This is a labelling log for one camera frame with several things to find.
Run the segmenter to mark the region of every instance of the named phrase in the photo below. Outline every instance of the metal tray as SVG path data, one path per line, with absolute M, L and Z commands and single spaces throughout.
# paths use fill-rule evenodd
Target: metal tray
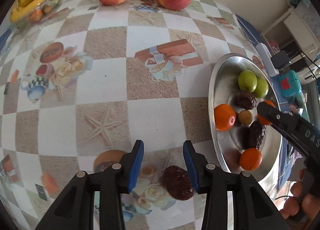
M 240 92 L 238 86 L 239 74 L 249 69 L 257 76 L 268 82 L 269 92 L 263 100 L 271 100 L 276 108 L 280 109 L 279 102 L 270 80 L 263 71 L 250 59 L 239 54 L 226 54 L 215 64 L 209 85 L 209 119 L 213 144 L 221 168 L 224 171 L 240 173 L 243 169 L 239 166 L 239 158 L 244 151 L 244 138 L 242 126 L 237 121 L 228 131 L 219 132 L 215 128 L 213 109 L 219 104 L 229 104 L 239 113 L 242 109 L 236 106 L 235 96 Z M 251 110 L 253 120 L 257 120 L 257 109 Z M 260 167 L 252 171 L 252 175 L 258 182 L 263 181 L 271 173 L 272 167 L 277 161 L 282 142 L 282 135 L 267 126 L 267 133 L 260 147 L 262 163 Z

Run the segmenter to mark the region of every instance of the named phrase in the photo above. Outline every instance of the plastic container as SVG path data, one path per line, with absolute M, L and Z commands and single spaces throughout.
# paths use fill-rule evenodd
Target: plastic container
M 17 29 L 23 30 L 28 23 L 39 23 L 49 16 L 55 9 L 61 5 L 62 0 L 41 0 L 38 4 L 32 2 L 34 7 L 19 6 L 20 0 L 15 1 L 15 9 L 10 14 L 10 21 Z

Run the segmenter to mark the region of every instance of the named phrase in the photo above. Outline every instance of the green plum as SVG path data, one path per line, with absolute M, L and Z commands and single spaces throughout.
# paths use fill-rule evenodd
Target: green plum
M 268 83 L 264 79 L 258 78 L 256 90 L 253 92 L 254 96 L 256 98 L 264 98 L 268 94 L 268 91 Z
M 241 91 L 253 92 L 257 87 L 257 77 L 252 71 L 245 70 L 240 73 L 238 84 Z

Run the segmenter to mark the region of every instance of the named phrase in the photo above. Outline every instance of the screw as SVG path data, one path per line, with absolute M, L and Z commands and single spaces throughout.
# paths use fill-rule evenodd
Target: screw
M 112 165 L 113 169 L 120 169 L 121 168 L 121 164 L 120 163 L 115 163 Z
M 242 171 L 242 175 L 245 176 L 245 177 L 250 177 L 251 176 L 251 173 L 247 170 L 243 170 Z
M 84 177 L 85 176 L 85 171 L 79 171 L 78 173 L 77 173 L 77 177 Z
M 206 166 L 205 166 L 207 169 L 215 169 L 216 166 L 212 163 L 208 163 Z

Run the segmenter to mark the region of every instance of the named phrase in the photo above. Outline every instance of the black cable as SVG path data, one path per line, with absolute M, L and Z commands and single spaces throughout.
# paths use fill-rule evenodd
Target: black cable
M 312 72 L 311 68 L 309 67 L 308 63 L 305 61 L 304 57 L 307 57 L 307 59 L 310 60 L 311 63 L 313 63 L 319 70 L 320 70 L 320 67 L 319 67 L 314 61 L 312 61 L 303 51 L 298 50 L 298 51 L 296 51 L 296 53 L 297 53 L 297 52 L 300 52 L 301 58 L 304 60 L 305 64 L 307 65 L 307 67 L 308 67 L 308 69 L 310 70 L 310 72 L 311 72 L 311 74 L 313 75 L 313 77 L 314 77 L 318 82 L 320 82 L 319 78 L 317 78 L 316 75 Z
M 277 200 L 279 198 L 283 198 L 283 197 L 291 197 L 291 196 L 281 196 L 281 197 L 277 197 L 275 200 Z

